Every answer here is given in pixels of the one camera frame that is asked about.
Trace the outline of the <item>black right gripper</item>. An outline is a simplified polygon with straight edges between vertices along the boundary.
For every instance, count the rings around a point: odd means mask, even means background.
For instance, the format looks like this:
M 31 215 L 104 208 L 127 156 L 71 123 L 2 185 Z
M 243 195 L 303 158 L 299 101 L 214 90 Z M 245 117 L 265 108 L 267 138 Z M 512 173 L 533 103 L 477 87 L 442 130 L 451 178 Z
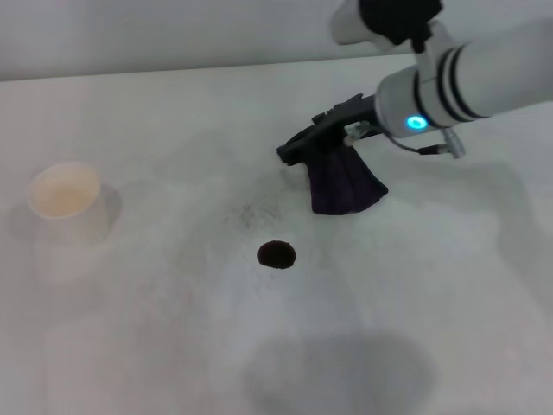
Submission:
M 322 159 L 344 143 L 353 125 L 359 125 L 359 139 L 381 133 L 375 97 L 362 93 L 315 116 L 313 124 L 276 149 L 282 163 L 294 166 Z

